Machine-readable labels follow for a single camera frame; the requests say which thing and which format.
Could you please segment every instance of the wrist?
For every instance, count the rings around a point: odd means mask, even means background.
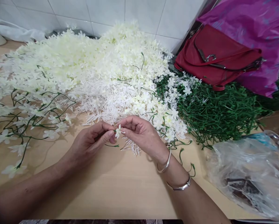
[[[169,149],[163,144],[163,147],[159,148],[156,151],[154,155],[154,160],[158,163],[159,167],[165,166],[167,164],[169,155]]]
[[[53,167],[54,172],[60,178],[70,176],[75,172],[76,166],[73,162],[61,158]]]

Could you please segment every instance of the purple plastic bag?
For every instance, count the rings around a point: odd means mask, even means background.
[[[236,81],[256,94],[272,98],[279,72],[279,0],[223,0],[198,21],[246,47],[262,49],[267,61],[259,70],[244,73]]]

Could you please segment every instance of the red handbag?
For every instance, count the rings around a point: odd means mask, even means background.
[[[261,52],[205,25],[186,41],[174,65],[222,91],[242,73],[259,69],[263,62]]]

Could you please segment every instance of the wall tile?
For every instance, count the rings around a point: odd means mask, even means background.
[[[164,3],[165,0],[126,0],[125,21],[138,20],[142,31],[156,34]]]
[[[70,27],[70,28],[74,28],[74,29],[84,30],[92,35],[94,34],[91,22],[67,18],[67,17],[63,17],[63,16],[56,16],[56,17],[61,25],[61,28]]]
[[[91,24],[92,24],[94,35],[97,37],[101,37],[101,34],[105,33],[106,31],[112,28],[112,26],[103,25],[94,22],[92,22]]]
[[[157,35],[183,39],[204,0],[166,0]]]
[[[59,21],[55,15],[24,8],[18,8],[18,10],[29,22],[32,29],[41,30],[46,33],[50,33],[54,29],[60,29]]]
[[[125,21],[125,0],[87,0],[91,22],[115,25]]]
[[[17,7],[54,14],[48,0],[13,0],[13,2]]]
[[[7,4],[7,5],[14,5],[12,0],[0,0],[0,3]]]
[[[86,0],[49,0],[58,16],[90,21]]]
[[[19,10],[14,5],[11,6],[0,4],[0,19],[26,29],[29,28],[29,24],[26,22],[26,19],[21,15]]]
[[[159,41],[163,47],[170,50],[173,54],[175,54],[178,51],[179,47],[182,44],[181,39],[174,39],[174,38],[164,37],[159,35],[156,35],[155,39]]]

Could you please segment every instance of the silver bangle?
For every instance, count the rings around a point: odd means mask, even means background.
[[[170,148],[170,155],[168,156],[167,164],[165,165],[165,167],[162,170],[158,169],[158,163],[156,163],[156,168],[159,173],[163,173],[167,169],[168,164],[170,163],[170,160],[171,160],[171,154],[172,154],[172,148]]]
[[[170,185],[167,183],[168,187],[169,187],[170,189],[172,189],[172,190],[185,190],[187,187],[190,186],[191,177],[190,177],[190,173],[189,173],[189,172],[188,172],[188,175],[189,175],[189,179],[188,179],[188,181],[186,182],[186,184],[185,184],[184,186],[178,187],[178,188],[173,188],[172,186],[170,186]]]

